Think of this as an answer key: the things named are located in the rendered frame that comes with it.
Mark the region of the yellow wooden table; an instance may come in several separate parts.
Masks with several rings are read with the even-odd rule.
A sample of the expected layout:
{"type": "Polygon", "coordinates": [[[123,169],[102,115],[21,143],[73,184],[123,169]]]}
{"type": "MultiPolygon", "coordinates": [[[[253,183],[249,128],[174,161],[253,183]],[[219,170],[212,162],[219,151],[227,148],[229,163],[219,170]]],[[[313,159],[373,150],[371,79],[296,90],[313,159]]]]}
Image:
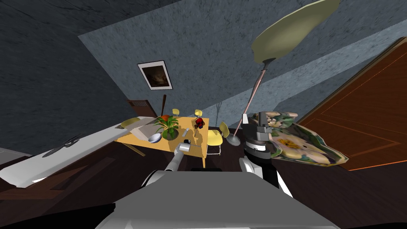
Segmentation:
{"type": "Polygon", "coordinates": [[[202,129],[195,129],[194,119],[194,117],[178,116],[178,135],[174,140],[167,140],[162,137],[159,142],[152,144],[148,141],[139,140],[130,132],[122,137],[119,137],[116,142],[122,143],[133,150],[135,150],[136,147],[145,147],[161,151],[174,152],[175,147],[187,139],[191,141],[192,146],[189,152],[186,152],[185,155],[202,158],[202,165],[205,167],[205,159],[207,157],[207,135],[209,129],[207,125],[205,125],[202,129]],[[185,137],[182,137],[182,134],[186,128],[189,128],[190,130],[185,137]]]}

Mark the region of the floor lamp with pale shade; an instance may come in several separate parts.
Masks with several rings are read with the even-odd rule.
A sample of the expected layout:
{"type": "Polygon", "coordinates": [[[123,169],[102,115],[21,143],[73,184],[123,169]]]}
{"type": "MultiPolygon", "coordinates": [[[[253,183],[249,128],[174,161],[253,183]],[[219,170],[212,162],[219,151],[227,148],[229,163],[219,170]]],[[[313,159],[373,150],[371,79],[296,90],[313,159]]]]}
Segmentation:
{"type": "Polygon", "coordinates": [[[318,0],[279,19],[259,34],[251,45],[256,63],[263,63],[250,99],[242,117],[246,117],[249,105],[265,75],[268,65],[290,53],[320,23],[339,7],[340,0],[318,0]]]}

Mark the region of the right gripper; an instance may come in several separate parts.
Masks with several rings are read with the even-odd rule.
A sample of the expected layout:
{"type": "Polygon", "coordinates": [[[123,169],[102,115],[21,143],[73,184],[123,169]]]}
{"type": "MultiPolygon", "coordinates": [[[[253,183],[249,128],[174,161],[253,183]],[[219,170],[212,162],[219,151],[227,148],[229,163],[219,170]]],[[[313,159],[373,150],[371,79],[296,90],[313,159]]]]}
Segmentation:
{"type": "Polygon", "coordinates": [[[269,141],[269,134],[272,133],[270,127],[271,119],[266,112],[258,113],[259,125],[249,124],[247,114],[242,114],[242,130],[246,140],[269,141]]]}

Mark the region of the grey open book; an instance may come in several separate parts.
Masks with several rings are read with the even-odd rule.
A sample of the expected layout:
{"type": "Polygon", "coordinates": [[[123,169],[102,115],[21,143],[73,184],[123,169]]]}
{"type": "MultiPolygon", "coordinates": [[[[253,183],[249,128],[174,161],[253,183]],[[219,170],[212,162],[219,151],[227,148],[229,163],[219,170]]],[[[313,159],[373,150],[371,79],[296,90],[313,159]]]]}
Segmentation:
{"type": "Polygon", "coordinates": [[[139,140],[148,141],[151,136],[160,132],[158,130],[160,127],[160,125],[155,125],[155,118],[148,117],[126,126],[126,129],[139,140]]]}

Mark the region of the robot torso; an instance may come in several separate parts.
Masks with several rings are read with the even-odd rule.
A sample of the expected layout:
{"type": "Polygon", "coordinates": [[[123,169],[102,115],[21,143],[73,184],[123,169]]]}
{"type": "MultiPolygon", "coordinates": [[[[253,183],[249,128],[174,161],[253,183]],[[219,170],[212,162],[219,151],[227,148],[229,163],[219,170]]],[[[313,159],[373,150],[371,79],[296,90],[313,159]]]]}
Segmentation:
{"type": "Polygon", "coordinates": [[[95,229],[339,229],[259,176],[156,171],[95,229]]]}

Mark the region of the green potted plant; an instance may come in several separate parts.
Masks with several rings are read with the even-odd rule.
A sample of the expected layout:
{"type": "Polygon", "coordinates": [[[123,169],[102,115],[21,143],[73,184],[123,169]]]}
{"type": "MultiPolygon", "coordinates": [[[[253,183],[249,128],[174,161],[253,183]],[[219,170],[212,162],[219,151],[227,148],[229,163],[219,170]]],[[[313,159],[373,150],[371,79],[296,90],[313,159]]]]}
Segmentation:
{"type": "Polygon", "coordinates": [[[167,140],[174,140],[178,135],[178,117],[170,116],[167,122],[161,121],[160,118],[157,117],[154,126],[159,126],[156,133],[162,130],[161,134],[167,140]]]}

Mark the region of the brown wooden door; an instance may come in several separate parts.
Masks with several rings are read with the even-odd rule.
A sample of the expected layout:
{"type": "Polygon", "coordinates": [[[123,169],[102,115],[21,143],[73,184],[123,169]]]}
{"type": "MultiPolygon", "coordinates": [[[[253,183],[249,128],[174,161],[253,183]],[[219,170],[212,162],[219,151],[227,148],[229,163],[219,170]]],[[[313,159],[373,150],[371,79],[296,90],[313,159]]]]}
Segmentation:
{"type": "Polygon", "coordinates": [[[407,37],[394,41],[299,120],[349,171],[407,162],[407,37]]]}

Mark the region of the floral patterned plate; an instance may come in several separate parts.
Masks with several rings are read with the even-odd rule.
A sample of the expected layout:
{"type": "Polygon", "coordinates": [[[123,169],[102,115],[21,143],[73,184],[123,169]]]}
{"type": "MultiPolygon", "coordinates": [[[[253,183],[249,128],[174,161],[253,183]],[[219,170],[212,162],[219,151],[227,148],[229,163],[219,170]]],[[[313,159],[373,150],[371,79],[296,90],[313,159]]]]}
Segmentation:
{"type": "MultiPolygon", "coordinates": [[[[266,112],[271,119],[269,141],[266,147],[271,158],[296,163],[311,164],[323,167],[343,164],[348,158],[341,152],[326,145],[325,141],[315,132],[294,120],[298,116],[291,112],[266,112]]],[[[259,125],[258,113],[248,117],[248,123],[259,125]]]]}

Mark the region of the framed dark picture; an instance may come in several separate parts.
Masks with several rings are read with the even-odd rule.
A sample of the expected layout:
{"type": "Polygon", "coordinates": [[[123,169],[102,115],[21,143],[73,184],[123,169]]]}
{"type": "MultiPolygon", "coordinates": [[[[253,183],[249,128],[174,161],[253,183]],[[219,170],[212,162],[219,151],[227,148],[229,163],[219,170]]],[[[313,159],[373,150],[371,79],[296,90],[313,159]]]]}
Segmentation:
{"type": "Polygon", "coordinates": [[[150,90],[173,89],[164,60],[140,63],[138,68],[150,90]]]}

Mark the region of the brown slatted cabinet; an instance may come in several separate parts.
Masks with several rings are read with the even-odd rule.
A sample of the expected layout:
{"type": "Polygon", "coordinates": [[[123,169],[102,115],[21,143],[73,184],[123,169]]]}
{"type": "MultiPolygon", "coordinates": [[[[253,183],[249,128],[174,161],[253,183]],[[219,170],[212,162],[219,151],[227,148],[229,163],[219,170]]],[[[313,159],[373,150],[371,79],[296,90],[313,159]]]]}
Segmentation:
{"type": "Polygon", "coordinates": [[[127,100],[138,116],[157,118],[157,114],[148,100],[127,100]]]}

